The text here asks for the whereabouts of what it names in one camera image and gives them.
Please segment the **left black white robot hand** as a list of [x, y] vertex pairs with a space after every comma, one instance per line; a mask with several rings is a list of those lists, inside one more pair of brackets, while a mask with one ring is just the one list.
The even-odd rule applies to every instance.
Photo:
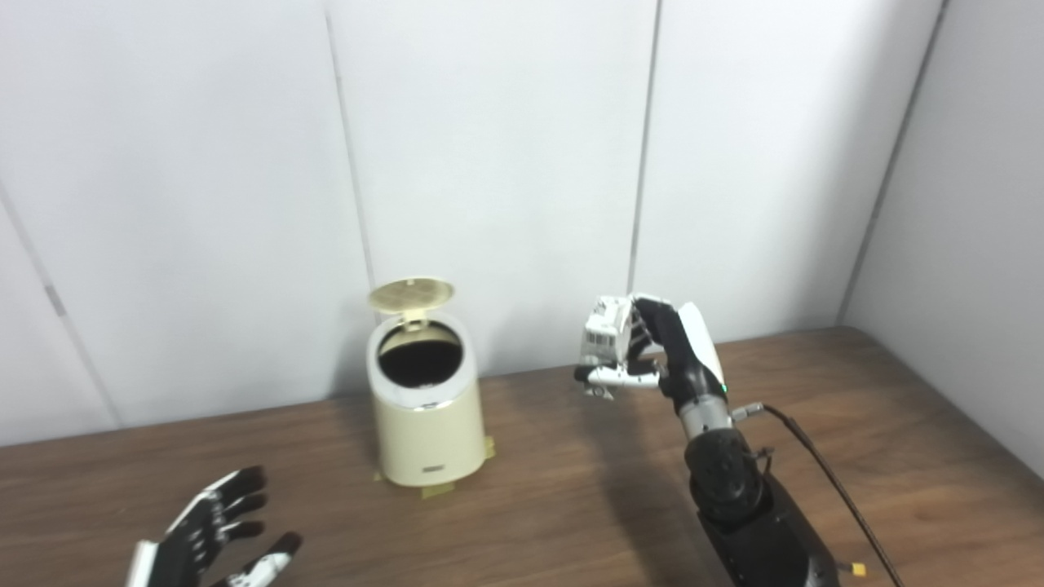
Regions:
[[201, 586], [228, 544], [263, 534], [245, 516], [268, 502], [266, 483], [264, 468], [250, 466], [205, 486], [159, 541], [135, 543], [126, 586]]

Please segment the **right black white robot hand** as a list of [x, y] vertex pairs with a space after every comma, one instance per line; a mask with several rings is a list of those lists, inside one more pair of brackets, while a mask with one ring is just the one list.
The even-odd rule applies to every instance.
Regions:
[[586, 318], [573, 371], [589, 396], [659, 389], [677, 409], [702, 397], [727, 398], [723, 370], [694, 303], [675, 307], [647, 294], [600, 296]]

